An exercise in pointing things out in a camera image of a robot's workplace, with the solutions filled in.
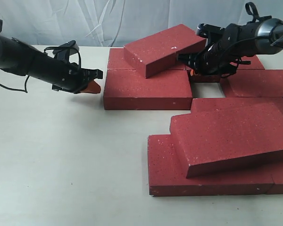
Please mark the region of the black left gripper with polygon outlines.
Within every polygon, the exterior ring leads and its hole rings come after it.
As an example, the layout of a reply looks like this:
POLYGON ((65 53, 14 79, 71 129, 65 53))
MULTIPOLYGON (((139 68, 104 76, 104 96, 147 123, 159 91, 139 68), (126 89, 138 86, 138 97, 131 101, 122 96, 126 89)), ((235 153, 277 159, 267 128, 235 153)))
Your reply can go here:
POLYGON ((98 94, 101 92, 100 85, 95 81, 103 79, 103 71, 100 69, 71 68, 61 80, 61 85, 52 84, 54 91, 64 91, 72 94, 98 94))

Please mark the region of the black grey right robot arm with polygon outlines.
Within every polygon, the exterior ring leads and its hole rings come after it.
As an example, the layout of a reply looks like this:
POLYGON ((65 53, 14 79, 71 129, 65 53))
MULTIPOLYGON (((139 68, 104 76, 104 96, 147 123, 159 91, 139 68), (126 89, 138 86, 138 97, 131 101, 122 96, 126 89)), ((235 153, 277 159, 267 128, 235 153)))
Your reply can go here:
POLYGON ((250 64, 243 57, 274 55, 283 50, 283 21, 277 18, 229 24, 226 28, 199 24, 196 34, 207 40, 205 48, 179 54, 177 60, 204 77, 227 78, 236 74, 240 65, 250 64))

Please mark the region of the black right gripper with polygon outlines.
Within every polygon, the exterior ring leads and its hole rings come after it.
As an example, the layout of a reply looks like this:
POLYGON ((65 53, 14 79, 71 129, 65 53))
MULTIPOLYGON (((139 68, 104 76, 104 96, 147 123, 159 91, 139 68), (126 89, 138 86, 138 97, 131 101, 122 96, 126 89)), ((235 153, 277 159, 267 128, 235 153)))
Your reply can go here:
POLYGON ((227 54, 221 42, 205 47, 198 53, 179 54, 177 60, 191 68, 191 77, 230 76, 237 71, 237 67, 231 64, 233 59, 227 54))

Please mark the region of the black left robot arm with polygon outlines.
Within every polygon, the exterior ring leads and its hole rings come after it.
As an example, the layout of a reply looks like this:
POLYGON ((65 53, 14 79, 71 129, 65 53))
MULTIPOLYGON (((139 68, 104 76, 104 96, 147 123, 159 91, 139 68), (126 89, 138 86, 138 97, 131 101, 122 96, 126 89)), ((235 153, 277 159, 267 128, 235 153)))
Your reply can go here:
POLYGON ((0 69, 18 76, 30 76, 52 85, 55 91, 73 94, 99 94, 100 85, 96 79, 103 78, 100 69, 85 69, 81 62, 70 62, 69 57, 79 54, 73 40, 58 47, 48 47, 53 57, 17 39, 0 35, 0 69))

